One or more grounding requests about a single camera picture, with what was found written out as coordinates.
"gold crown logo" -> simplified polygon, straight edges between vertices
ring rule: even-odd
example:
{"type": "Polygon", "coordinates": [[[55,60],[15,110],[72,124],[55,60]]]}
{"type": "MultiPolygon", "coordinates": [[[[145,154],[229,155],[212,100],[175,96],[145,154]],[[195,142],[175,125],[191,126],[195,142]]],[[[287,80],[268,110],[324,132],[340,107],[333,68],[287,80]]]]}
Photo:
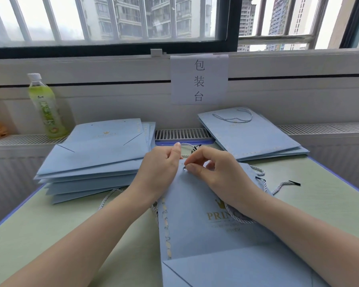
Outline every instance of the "gold crown logo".
{"type": "Polygon", "coordinates": [[[218,200],[215,200],[215,201],[218,203],[218,206],[220,209],[226,209],[225,203],[222,199],[220,199],[219,202],[218,202],[218,200]]]}

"hand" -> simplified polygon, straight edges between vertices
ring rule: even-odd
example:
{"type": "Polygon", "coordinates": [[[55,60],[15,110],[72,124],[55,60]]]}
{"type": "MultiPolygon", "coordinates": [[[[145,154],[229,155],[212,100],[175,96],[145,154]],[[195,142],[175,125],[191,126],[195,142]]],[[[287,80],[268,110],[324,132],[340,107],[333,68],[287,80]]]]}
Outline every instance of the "hand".
{"type": "Polygon", "coordinates": [[[153,204],[168,189],[177,174],[181,156],[181,144],[173,147],[154,147],[142,160],[136,177],[129,188],[153,204]]]}
{"type": "Polygon", "coordinates": [[[219,198],[244,215],[250,216],[251,209],[263,198],[264,192],[251,181],[229,152],[200,147],[184,164],[188,172],[205,181],[219,198]]]}

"white radiator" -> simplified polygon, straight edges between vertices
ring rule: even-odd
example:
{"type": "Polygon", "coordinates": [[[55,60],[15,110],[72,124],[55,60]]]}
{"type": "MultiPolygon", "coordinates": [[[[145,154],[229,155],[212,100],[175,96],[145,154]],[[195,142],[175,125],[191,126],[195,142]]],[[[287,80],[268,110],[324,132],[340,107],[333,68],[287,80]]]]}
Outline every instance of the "white radiator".
{"type": "MultiPolygon", "coordinates": [[[[359,123],[279,128],[309,149],[312,158],[359,188],[359,123]]],[[[158,130],[156,136],[160,140],[209,137],[204,132],[202,129],[158,130]]],[[[45,135],[11,135],[0,140],[0,220],[39,186],[33,177],[53,145],[62,141],[49,140],[45,135]]]]}

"white wall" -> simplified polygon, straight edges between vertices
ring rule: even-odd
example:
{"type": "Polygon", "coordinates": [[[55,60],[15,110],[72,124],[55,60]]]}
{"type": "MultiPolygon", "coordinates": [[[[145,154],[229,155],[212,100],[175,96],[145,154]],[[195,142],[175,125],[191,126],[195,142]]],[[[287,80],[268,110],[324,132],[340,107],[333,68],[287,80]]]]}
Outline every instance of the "white wall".
{"type": "MultiPolygon", "coordinates": [[[[359,73],[359,52],[231,54],[229,77],[335,75],[359,73]]],[[[26,73],[40,72],[46,83],[169,80],[167,57],[1,60],[0,85],[27,84],[26,73]]],[[[199,126],[197,113],[248,106],[277,125],[359,122],[359,77],[229,81],[219,106],[176,106],[170,83],[56,86],[61,113],[68,126],[140,117],[158,129],[199,126]]],[[[13,134],[42,133],[27,88],[0,88],[0,119],[13,134]]]]}

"table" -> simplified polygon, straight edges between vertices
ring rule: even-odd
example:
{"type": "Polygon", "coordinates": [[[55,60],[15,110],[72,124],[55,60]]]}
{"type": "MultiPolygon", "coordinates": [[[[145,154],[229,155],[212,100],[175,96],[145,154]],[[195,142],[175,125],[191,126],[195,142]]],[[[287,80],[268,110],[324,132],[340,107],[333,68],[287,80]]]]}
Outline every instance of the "table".
{"type": "MultiPolygon", "coordinates": [[[[359,237],[359,190],[306,156],[262,159],[250,164],[266,171],[270,189],[284,180],[279,199],[359,237]]],[[[96,212],[106,193],[50,204],[37,191],[0,225],[0,283],[96,212]]],[[[93,286],[162,286],[158,227],[151,210],[121,238],[93,286]]]]}

